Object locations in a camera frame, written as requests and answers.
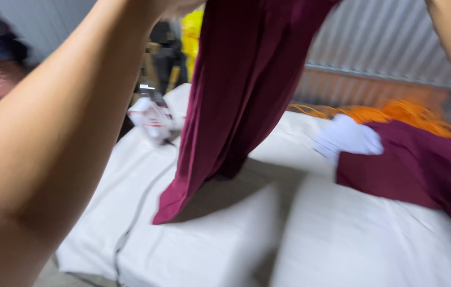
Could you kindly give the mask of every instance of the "white mattress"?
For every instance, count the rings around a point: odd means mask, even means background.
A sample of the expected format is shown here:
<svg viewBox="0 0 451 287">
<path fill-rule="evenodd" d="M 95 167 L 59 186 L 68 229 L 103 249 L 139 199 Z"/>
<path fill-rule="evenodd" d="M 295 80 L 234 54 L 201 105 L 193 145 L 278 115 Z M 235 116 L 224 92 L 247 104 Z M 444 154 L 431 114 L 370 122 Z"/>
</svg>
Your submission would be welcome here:
<svg viewBox="0 0 451 287">
<path fill-rule="evenodd" d="M 183 117 L 189 85 L 166 95 Z M 159 180 L 119 257 L 128 286 L 451 286 L 451 221 L 442 212 L 334 184 L 311 149 L 327 120 L 286 112 L 235 180 L 205 183 L 179 223 L 151 225 Z M 117 146 L 96 193 L 57 251 L 60 271 L 115 280 L 115 244 L 142 192 L 177 156 L 139 129 Z"/>
</svg>

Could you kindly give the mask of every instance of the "person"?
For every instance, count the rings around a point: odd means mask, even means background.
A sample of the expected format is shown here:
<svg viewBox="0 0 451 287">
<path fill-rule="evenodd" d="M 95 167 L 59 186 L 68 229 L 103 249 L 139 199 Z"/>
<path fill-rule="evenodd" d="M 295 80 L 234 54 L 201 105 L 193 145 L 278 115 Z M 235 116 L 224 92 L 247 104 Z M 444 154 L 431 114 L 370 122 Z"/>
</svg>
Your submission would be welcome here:
<svg viewBox="0 0 451 287">
<path fill-rule="evenodd" d="M 30 286 L 76 223 L 115 144 L 150 30 L 197 2 L 97 0 L 0 101 L 0 286 Z M 451 0 L 427 3 L 451 59 Z"/>
</svg>

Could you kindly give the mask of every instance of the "maroon cloth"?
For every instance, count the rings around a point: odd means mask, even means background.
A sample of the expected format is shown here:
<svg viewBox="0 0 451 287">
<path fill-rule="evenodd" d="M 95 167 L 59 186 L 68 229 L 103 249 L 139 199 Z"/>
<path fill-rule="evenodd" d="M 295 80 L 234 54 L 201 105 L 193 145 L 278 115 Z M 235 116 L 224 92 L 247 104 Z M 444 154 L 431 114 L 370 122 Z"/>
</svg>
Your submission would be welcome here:
<svg viewBox="0 0 451 287">
<path fill-rule="evenodd" d="M 312 37 L 335 3 L 208 1 L 178 170 L 154 224 L 171 220 L 219 170 L 238 173 L 284 113 Z"/>
<path fill-rule="evenodd" d="M 367 126 L 380 135 L 384 153 L 341 153 L 337 183 L 375 196 L 441 207 L 451 217 L 451 138 L 400 121 Z"/>
</svg>

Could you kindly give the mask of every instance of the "maroon pants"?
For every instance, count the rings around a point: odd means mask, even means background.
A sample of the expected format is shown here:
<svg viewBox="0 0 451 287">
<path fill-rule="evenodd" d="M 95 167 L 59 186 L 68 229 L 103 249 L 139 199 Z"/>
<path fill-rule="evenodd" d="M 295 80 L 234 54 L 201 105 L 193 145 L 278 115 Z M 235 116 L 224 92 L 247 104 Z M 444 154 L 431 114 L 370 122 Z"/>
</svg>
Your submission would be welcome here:
<svg viewBox="0 0 451 287">
<path fill-rule="evenodd" d="M 204 180 L 232 178 L 271 133 L 298 83 L 312 37 L 336 1 L 209 0 L 176 178 L 153 223 L 171 220 Z"/>
</svg>

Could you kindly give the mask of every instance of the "orange wire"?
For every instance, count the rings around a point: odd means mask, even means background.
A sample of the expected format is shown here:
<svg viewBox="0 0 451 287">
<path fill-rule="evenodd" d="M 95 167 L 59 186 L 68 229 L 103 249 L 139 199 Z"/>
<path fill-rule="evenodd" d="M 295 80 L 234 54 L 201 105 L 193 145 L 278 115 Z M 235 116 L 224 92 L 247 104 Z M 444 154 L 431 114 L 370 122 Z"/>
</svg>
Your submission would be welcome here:
<svg viewBox="0 0 451 287">
<path fill-rule="evenodd" d="M 322 119 L 330 119 L 332 116 L 341 113 L 350 116 L 359 124 L 370 121 L 386 123 L 391 120 L 397 120 L 438 136 L 451 138 L 451 126 L 448 123 L 422 105 L 405 100 L 390 100 L 382 108 L 362 106 L 341 108 L 315 106 L 312 108 L 301 104 L 291 104 L 290 107 L 297 108 L 304 114 Z"/>
</svg>

